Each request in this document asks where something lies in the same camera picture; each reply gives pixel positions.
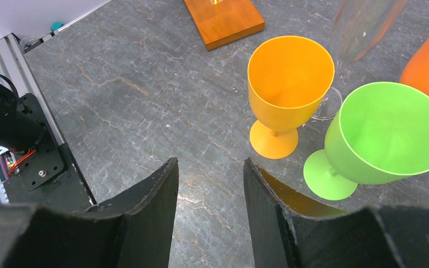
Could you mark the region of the yellow plastic wine glass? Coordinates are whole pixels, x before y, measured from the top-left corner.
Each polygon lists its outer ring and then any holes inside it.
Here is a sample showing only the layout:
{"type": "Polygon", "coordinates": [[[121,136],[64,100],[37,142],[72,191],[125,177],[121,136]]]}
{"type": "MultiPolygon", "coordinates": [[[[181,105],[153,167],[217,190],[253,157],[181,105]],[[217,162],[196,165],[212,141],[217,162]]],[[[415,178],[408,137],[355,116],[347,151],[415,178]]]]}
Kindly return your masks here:
{"type": "Polygon", "coordinates": [[[247,65],[253,149],[268,159],[289,156],[298,127],[315,114],[334,77],[330,53],[306,37],[279,36],[256,48],[247,65]]]}

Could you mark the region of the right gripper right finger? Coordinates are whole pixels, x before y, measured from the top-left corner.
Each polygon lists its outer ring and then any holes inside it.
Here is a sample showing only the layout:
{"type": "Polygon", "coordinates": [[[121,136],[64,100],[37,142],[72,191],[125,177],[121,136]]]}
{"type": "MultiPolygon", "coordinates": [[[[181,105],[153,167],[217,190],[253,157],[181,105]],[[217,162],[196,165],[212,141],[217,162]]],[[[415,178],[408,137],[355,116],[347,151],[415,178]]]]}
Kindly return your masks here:
{"type": "Polygon", "coordinates": [[[243,180],[256,267],[429,267],[429,207],[347,212],[297,192],[253,159],[243,180]]]}

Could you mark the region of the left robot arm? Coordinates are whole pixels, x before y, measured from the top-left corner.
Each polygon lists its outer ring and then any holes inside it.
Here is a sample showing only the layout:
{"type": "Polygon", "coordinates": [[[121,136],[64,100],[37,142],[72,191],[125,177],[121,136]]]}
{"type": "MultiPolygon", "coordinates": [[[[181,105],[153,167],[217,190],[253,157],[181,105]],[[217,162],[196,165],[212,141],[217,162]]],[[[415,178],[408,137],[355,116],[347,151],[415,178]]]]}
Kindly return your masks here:
{"type": "Polygon", "coordinates": [[[46,127],[29,114],[16,86],[0,74],[0,146],[22,152],[37,147],[45,139],[46,127]]]}

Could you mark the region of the green plastic wine glass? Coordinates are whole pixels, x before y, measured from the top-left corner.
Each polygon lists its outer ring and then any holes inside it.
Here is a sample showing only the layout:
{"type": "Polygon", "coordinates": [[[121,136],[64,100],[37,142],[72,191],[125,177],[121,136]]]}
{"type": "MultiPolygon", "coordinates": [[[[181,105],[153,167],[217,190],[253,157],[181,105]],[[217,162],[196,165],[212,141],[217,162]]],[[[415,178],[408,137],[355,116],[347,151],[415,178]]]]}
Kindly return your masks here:
{"type": "Polygon", "coordinates": [[[429,96],[394,82],[352,91],[328,127],[324,148],[304,163],[309,189],[327,200],[360,184],[391,183],[429,171],[429,96]]]}

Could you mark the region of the clear champagne flute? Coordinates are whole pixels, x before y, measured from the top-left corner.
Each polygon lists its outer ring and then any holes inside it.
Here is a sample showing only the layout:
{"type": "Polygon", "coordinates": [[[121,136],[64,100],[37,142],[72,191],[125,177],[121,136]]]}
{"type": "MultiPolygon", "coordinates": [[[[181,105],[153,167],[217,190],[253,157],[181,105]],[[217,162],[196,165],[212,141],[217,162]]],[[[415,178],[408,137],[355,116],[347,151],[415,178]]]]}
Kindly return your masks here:
{"type": "Polygon", "coordinates": [[[381,41],[407,1],[343,1],[332,27],[328,52],[335,80],[381,41]]]}

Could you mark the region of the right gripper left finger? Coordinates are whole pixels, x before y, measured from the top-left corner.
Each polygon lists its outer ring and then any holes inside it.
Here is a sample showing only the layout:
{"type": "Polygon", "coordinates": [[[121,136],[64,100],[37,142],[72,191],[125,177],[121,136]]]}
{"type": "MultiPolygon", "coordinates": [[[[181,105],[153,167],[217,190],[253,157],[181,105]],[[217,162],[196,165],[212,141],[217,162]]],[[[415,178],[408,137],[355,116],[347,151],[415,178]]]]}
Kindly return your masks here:
{"type": "Polygon", "coordinates": [[[172,157],[83,212],[0,205],[0,267],[167,267],[178,185],[172,157]]]}

